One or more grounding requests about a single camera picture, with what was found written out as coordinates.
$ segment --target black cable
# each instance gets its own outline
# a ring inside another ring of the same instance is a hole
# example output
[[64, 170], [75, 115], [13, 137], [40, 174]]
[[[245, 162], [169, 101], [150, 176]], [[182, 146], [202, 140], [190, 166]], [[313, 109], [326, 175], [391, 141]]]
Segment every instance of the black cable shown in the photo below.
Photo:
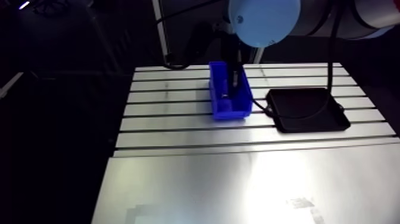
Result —
[[[189, 11], [192, 11], [192, 10], [197, 10], [198, 8], [202, 8], [202, 7], [205, 7], [205, 6], [207, 6], [207, 5], [214, 4], [214, 3], [219, 2], [219, 1], [222, 1], [222, 0], [210, 0], [210, 1], [207, 1], [207, 2], [204, 2], [204, 3], [201, 3], [201, 4], [198, 4], [198, 5], [194, 5], [194, 6], [192, 6], [192, 7], [186, 8], [186, 9], [184, 9], [184, 10], [178, 11], [178, 12], [176, 12], [176, 13], [172, 13], [172, 14], [167, 15], [167, 16], [164, 16], [164, 17], [162, 17], [162, 18], [159, 18], [159, 19], [156, 20], [155, 23], [152, 25], [152, 28], [153, 28], [153, 27], [157, 27], [158, 23], [160, 23], [160, 22], [162, 22], [162, 21], [164, 21], [164, 20], [167, 20], [167, 19], [169, 19], [169, 18], [175, 17], [175, 16], [177, 16], [177, 15], [181, 15], [181, 14], [183, 14], [183, 13], [186, 13], [186, 12], [189, 12]], [[163, 62], [163, 61], [160, 61], [157, 57], [154, 56], [153, 52], [150, 50], [150, 47], [149, 47], [149, 45], [148, 45], [148, 41], [145, 42], [145, 46], [146, 46], [147, 52], [150, 54], [150, 56], [153, 58], [153, 60], [155, 60], [157, 63], [161, 64], [163, 67], [165, 67], [165, 68], [167, 68], [167, 69], [171, 69], [171, 70], [182, 70], [182, 69], [185, 69], [185, 68], [189, 67], [189, 66], [194, 62], [194, 60], [195, 60], [195, 58], [187, 58], [187, 61], [186, 61], [183, 65], [181, 65], [181, 66], [172, 66], [172, 65], [166, 64], [166, 63]]]
[[318, 30], [325, 24], [326, 20], [328, 20], [330, 12], [332, 11], [334, 5], [333, 0], [328, 0], [325, 5], [325, 10], [324, 13], [321, 16], [320, 21], [317, 23], [317, 25], [313, 28], [312, 31], [310, 31], [306, 36], [311, 36], [317, 33]]
[[318, 114], [320, 114], [322, 111], [325, 110], [326, 106], [329, 103], [330, 99], [330, 94], [332, 92], [332, 83], [333, 83], [333, 56], [335, 54], [335, 41], [336, 37], [338, 35], [339, 31], [339, 25], [340, 21], [342, 19], [342, 16], [344, 14], [345, 8], [346, 8], [346, 0], [341, 1], [339, 8], [337, 10], [337, 14], [335, 17], [335, 21], [333, 22], [333, 27], [332, 27], [332, 32], [329, 37], [328, 41], [328, 80], [327, 80], [327, 95], [326, 99], [324, 101], [324, 104], [315, 112], [310, 115], [306, 116], [285, 116], [285, 115], [280, 115], [280, 114], [275, 114], [272, 111], [268, 110], [268, 108], [264, 108], [262, 105], [260, 105], [255, 99], [252, 99], [253, 103], [262, 109], [262, 111], [265, 113], [265, 115], [273, 118], [283, 118], [283, 119], [309, 119], [312, 118]]

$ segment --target blue plastic bin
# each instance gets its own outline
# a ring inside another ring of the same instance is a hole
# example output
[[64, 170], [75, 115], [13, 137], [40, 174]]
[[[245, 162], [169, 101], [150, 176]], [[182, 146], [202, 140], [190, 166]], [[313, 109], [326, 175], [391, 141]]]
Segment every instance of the blue plastic bin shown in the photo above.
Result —
[[222, 61], [210, 62], [209, 85], [214, 120], [242, 119], [251, 114], [253, 96], [244, 70], [239, 78], [242, 82], [237, 94], [234, 97], [223, 98], [223, 96], [228, 96], [226, 63]]

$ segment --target aluminum table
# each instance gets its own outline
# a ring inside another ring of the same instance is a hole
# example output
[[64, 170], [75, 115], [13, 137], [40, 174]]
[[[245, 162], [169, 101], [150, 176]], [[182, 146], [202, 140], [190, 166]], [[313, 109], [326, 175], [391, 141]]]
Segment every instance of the aluminum table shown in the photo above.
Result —
[[[208, 66], [136, 70], [93, 224], [399, 223], [400, 139], [334, 64], [344, 132], [280, 133], [253, 107], [214, 122]], [[245, 66], [254, 98], [324, 86], [326, 64]]]

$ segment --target metal frame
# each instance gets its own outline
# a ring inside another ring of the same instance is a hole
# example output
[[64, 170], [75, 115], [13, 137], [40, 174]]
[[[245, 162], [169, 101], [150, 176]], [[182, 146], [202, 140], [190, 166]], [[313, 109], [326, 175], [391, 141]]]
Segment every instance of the metal frame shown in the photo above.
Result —
[[[152, 0], [152, 5], [154, 10], [155, 20], [157, 21], [163, 17], [163, 13], [160, 6], [161, 5], [160, 0]], [[157, 30], [158, 30], [158, 37], [160, 39], [163, 60], [164, 62], [166, 62], [166, 56], [168, 55], [169, 50], [168, 50], [167, 38], [165, 37], [164, 22], [158, 23]]]

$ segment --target black tray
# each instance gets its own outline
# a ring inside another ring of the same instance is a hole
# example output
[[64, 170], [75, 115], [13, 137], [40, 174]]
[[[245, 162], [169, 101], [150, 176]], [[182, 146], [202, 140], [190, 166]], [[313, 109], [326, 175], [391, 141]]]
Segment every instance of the black tray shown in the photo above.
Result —
[[[324, 88], [272, 89], [267, 94], [268, 106], [276, 114], [299, 117], [315, 113], [324, 105], [327, 90]], [[274, 118], [279, 131], [284, 133], [331, 132], [346, 130], [350, 122], [332, 96], [325, 109], [307, 119]]]

